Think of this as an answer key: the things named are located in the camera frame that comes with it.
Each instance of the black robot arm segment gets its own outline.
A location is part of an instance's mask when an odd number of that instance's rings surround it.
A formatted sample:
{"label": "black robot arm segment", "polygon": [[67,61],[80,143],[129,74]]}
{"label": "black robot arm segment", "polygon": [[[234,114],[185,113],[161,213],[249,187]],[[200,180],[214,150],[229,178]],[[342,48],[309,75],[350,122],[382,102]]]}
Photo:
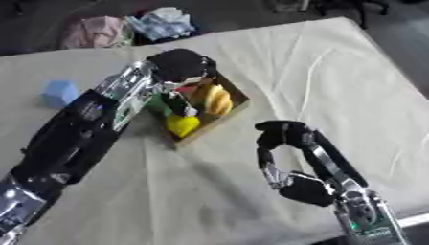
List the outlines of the black robot arm segment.
{"label": "black robot arm segment", "polygon": [[215,62],[208,57],[166,51],[126,66],[58,112],[0,182],[0,245],[15,244],[67,186],[78,183],[153,95],[174,97],[175,89],[215,76]]}
{"label": "black robot arm segment", "polygon": [[[262,122],[256,128],[263,131],[257,140],[259,167],[281,196],[321,207],[333,204],[350,244],[409,244],[386,202],[322,133],[292,121]],[[317,177],[277,170],[269,150],[282,144],[300,149]]]}

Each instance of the blue block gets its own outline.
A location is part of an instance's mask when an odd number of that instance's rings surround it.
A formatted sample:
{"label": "blue block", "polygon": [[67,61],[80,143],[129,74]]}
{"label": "blue block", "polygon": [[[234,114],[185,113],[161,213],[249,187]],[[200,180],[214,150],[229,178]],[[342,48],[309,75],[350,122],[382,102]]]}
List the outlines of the blue block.
{"label": "blue block", "polygon": [[50,81],[43,92],[46,103],[56,109],[61,109],[79,96],[76,85],[68,80]]}

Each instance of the pink cloth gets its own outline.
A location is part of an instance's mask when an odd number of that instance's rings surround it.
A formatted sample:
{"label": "pink cloth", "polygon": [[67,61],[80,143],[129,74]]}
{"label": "pink cloth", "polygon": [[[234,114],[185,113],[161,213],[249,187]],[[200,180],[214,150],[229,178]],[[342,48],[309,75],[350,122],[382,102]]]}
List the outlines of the pink cloth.
{"label": "pink cloth", "polygon": [[119,18],[103,16],[81,19],[71,27],[62,41],[62,48],[108,48],[121,46],[124,21]]}

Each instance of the crumpled cloth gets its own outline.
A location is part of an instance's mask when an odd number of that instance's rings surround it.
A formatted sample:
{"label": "crumpled cloth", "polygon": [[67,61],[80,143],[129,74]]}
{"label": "crumpled cloth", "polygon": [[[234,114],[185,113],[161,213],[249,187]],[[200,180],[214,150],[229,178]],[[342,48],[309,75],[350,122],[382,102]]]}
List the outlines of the crumpled cloth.
{"label": "crumpled cloth", "polygon": [[140,19],[127,16],[125,20],[138,33],[151,41],[162,38],[179,38],[195,31],[189,14],[183,14],[175,7],[159,8],[143,15]]}
{"label": "crumpled cloth", "polygon": [[62,41],[64,49],[110,48],[130,45],[122,19],[103,16],[81,19]]}

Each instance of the table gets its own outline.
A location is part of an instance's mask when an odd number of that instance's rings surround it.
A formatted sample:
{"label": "table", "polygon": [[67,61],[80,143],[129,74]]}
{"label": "table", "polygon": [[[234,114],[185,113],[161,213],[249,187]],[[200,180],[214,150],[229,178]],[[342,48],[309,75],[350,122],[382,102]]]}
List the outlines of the table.
{"label": "table", "polygon": [[[22,245],[307,244],[339,235],[332,209],[283,199],[265,183],[254,124],[273,119],[324,132],[399,216],[427,211],[429,103],[344,18],[156,46],[1,57],[0,173],[56,113],[40,101],[49,80],[70,79],[84,91],[128,62],[173,48],[216,60],[250,107],[178,151],[143,113]],[[283,170],[311,171],[299,151],[275,155]]]}

